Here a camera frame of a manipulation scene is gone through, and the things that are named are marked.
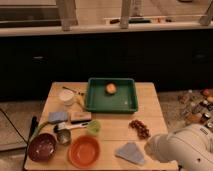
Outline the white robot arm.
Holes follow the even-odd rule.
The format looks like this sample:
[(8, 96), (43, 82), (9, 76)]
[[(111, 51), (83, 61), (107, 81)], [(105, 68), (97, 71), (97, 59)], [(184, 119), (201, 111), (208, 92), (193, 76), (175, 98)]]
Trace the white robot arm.
[(192, 124), (154, 135), (144, 149), (161, 163), (176, 161), (187, 171), (213, 171), (213, 133), (203, 125)]

